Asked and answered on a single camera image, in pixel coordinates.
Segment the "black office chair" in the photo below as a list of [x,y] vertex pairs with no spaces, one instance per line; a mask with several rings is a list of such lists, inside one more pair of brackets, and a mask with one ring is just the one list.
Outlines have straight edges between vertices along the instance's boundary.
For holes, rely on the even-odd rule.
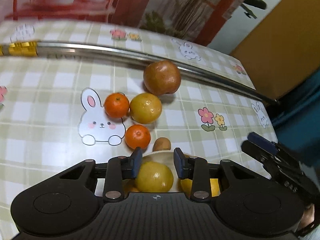
[[253,11],[247,7],[248,5],[261,10],[265,10],[267,8],[267,4],[263,0],[244,0],[243,3],[241,4],[242,9],[244,9],[244,14],[248,18],[253,18],[253,19],[257,19],[257,16],[255,16]]

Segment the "yellow orange citrus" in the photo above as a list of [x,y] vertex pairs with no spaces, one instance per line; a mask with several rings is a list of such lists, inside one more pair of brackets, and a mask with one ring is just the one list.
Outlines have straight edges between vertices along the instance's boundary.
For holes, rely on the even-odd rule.
[[153,94],[138,94],[130,102],[131,117],[140,124],[150,124],[156,121],[161,113],[162,103]]

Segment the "cream ceramic plate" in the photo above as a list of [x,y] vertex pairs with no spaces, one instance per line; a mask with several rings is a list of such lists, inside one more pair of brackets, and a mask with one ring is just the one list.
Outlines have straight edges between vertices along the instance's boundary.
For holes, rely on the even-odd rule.
[[[184,179],[182,180],[182,184],[181,184],[180,179],[178,178],[175,167],[174,167],[173,152],[156,151],[152,153],[147,153],[143,157],[143,163],[148,161],[154,161],[157,163],[164,164],[171,169],[174,180],[173,180],[173,185],[169,190],[169,192],[184,192],[187,197],[190,196],[192,181],[189,179]],[[103,178],[98,178],[98,183],[95,189],[95,195],[98,197],[103,196],[104,181],[105,181],[105,175],[103,176]],[[212,189],[212,196],[213,197],[218,196],[220,194],[218,179],[210,179],[210,184]],[[132,179],[124,180],[123,187],[124,187],[125,194],[128,194],[129,192],[139,192],[139,190],[136,188],[135,183],[133,182]]]

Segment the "wooden board panel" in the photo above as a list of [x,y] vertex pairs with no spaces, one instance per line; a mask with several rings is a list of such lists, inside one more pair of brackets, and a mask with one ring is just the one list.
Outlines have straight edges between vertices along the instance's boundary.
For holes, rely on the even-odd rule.
[[319,67],[319,0],[281,0],[231,55],[259,93],[283,96]]

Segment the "small orange tangerine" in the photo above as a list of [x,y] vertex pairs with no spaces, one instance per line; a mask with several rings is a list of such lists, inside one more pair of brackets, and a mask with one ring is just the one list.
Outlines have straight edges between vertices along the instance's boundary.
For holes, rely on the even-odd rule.
[[130,103],[123,93],[112,93],[104,102],[104,109],[111,118],[122,118],[127,115]]

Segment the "yellow lemon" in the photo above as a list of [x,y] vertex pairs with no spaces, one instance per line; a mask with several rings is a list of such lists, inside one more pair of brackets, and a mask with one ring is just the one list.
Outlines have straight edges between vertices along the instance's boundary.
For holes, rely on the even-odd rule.
[[174,182],[174,176],[166,165],[154,161],[142,163],[135,179],[136,188],[140,192],[168,192]]

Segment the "printed room backdrop cloth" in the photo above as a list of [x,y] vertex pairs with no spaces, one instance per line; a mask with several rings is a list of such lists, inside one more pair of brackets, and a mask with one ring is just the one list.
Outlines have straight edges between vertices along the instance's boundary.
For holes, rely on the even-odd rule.
[[140,28],[207,46],[253,0],[1,0],[2,20],[73,19]]

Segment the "long metal back scratcher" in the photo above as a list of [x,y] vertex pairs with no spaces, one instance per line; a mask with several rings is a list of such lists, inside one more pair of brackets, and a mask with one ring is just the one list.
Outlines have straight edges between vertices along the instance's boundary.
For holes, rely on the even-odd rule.
[[[79,44],[74,42],[56,41],[22,41],[1,44],[1,56],[22,56],[22,57],[47,57],[50,55],[78,56],[89,59],[113,60],[137,66],[146,67],[151,63],[165,60],[164,57],[138,52],[124,48],[106,47],[93,44]],[[255,89],[239,82],[215,74],[205,69],[192,66],[191,64],[172,60],[182,75],[205,83],[217,86],[230,92],[247,96],[249,98],[263,101],[267,104],[276,104],[277,100],[268,98],[257,92]]]

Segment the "red brown apple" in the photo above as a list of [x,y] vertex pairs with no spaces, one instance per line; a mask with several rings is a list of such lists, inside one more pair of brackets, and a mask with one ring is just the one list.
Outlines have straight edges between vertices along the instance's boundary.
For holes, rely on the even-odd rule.
[[156,96],[174,94],[181,85],[181,75],[178,67],[171,61],[154,62],[144,69],[144,85]]

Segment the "checkered bunny tablecloth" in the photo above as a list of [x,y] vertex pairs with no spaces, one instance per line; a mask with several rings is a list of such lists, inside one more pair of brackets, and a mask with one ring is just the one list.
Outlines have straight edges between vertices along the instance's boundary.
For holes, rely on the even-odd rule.
[[265,175],[240,150],[249,132],[274,140],[262,103],[182,78],[172,94],[152,95],[144,68],[76,55],[40,56],[44,41],[93,44],[189,64],[253,87],[241,62],[172,37],[116,25],[39,21],[1,23],[1,46],[33,41],[34,57],[1,55],[1,239],[17,233],[13,199],[84,159],[99,163],[179,147],[210,161],[231,159]]

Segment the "small brown kiwi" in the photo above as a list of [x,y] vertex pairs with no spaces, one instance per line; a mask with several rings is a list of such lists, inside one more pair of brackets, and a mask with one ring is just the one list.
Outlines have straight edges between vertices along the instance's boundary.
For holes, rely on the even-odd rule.
[[152,151],[169,151],[171,150],[171,142],[166,137],[160,137],[156,139]]

